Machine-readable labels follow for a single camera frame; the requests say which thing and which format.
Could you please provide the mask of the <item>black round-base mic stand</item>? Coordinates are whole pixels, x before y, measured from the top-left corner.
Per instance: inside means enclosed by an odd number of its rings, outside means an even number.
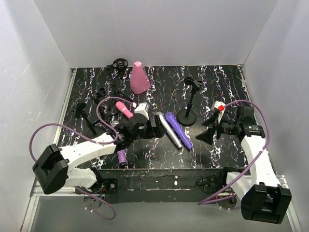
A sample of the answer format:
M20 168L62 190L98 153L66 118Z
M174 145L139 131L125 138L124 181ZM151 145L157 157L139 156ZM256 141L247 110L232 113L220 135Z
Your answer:
M194 95L202 87L202 79L195 80L192 77L185 77L184 83L191 87L191 96L189 102L187 103L187 108L180 110L176 114L176 119L182 126L190 127L195 124L197 119L196 113L194 111L191 111L191 108L193 106L192 101Z

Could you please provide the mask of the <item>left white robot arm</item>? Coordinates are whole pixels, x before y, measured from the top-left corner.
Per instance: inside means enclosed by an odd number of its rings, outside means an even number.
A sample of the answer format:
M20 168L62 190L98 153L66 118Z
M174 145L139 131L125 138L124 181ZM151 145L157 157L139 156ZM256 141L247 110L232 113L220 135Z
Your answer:
M52 194L63 187L83 187L95 192L103 179L93 168L80 169L78 166L96 157L111 155L124 150L139 139L163 137L167 130L158 115L155 126L142 114L135 114L124 124L111 126L112 132L90 139L78 134L85 141L76 145L57 147L51 144L36 159L32 170L44 192Z

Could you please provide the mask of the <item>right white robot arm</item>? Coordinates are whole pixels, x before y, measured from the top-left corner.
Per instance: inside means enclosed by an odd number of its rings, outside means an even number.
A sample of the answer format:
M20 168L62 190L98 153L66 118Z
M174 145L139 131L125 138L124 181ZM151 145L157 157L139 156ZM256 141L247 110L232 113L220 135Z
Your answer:
M240 199L241 214L245 220L281 224L292 194L282 187L274 173L266 150L269 137L263 127L257 125L254 107L239 105L234 119L225 115L223 102L216 101L211 110L211 118L202 123L208 129L196 139L212 145L214 136L220 138L226 134L238 138L248 166L243 171L225 167L218 174L197 181L197 184L214 191L199 204L213 203L214 197L230 189Z

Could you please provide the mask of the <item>silver microphone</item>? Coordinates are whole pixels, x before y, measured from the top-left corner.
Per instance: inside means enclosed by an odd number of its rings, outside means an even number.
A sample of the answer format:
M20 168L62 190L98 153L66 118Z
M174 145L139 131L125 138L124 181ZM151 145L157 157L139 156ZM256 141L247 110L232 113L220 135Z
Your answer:
M165 116L163 115L163 113L162 112L156 112L155 115L159 117L160 122L162 123L163 127L167 130L167 134L170 137L170 139L173 141L175 146L178 149L181 149L183 146L182 146L180 140L178 139L177 135L175 134L175 132L171 128L171 126L166 121Z

